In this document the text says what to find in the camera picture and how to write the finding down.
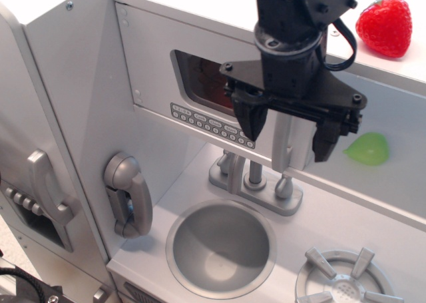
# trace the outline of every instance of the robotic arm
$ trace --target robotic arm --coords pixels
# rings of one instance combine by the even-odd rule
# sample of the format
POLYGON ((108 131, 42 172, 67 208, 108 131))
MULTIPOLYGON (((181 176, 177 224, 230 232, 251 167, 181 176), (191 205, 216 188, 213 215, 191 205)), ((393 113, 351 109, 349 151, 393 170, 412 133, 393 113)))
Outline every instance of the robotic arm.
POLYGON ((326 161, 340 135, 356 133, 367 99, 335 78, 331 71, 355 60, 356 40, 340 20, 355 0, 257 0, 255 42, 261 61, 224 63, 225 92, 244 134, 255 141, 268 109, 313 121, 315 161, 326 161), (327 27, 333 24, 347 39, 353 55, 330 65, 327 27))

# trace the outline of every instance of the burner grate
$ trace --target burner grate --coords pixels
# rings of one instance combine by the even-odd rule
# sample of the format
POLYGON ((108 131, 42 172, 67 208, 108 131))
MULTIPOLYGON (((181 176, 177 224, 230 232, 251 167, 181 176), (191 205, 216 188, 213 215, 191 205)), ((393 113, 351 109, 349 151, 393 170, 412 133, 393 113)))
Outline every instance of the burner grate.
POLYGON ((297 303, 403 303, 394 296, 382 271, 372 263, 374 252, 334 250, 306 252, 308 261, 296 281, 297 303))

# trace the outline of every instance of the black cable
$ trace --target black cable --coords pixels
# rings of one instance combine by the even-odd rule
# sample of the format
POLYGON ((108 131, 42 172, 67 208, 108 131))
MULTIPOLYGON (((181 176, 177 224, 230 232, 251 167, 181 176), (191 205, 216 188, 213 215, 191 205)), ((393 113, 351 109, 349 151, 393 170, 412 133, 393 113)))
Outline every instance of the black cable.
POLYGON ((343 35, 346 39, 346 41, 349 43, 349 45, 352 48, 352 56, 343 62, 337 63, 335 65, 331 65, 325 61, 325 58, 323 57, 321 45, 317 47, 315 50, 318 60, 320 61, 321 65, 325 67, 327 70, 330 71, 342 71, 347 68, 349 68, 352 63, 355 61, 355 56, 357 54, 357 41, 355 37, 353 36, 352 32, 345 26, 343 21, 339 18, 336 21, 333 22, 334 27, 343 35))
POLYGON ((26 273, 25 271, 16 270, 14 268, 0 268, 0 275, 14 275, 26 280, 37 292, 40 303, 46 302, 45 293, 43 292, 39 281, 34 276, 26 273))

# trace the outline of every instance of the toy strawberry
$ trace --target toy strawberry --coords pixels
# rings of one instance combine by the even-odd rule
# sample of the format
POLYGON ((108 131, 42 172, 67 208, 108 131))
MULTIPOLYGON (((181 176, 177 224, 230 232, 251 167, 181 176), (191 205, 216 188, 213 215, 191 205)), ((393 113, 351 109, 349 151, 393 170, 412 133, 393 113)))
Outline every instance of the toy strawberry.
POLYGON ((367 46, 388 57, 400 58, 408 50, 413 24, 404 0, 377 0, 364 10, 356 31, 367 46))

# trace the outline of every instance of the green plastic lettuce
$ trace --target green plastic lettuce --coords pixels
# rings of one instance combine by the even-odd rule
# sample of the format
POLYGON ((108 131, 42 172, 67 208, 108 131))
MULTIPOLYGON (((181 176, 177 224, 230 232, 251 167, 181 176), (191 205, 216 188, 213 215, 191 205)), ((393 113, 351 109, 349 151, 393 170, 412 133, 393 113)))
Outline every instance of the green plastic lettuce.
POLYGON ((365 165, 381 165, 389 158, 389 145, 384 135, 370 132, 356 139, 344 153, 365 165))

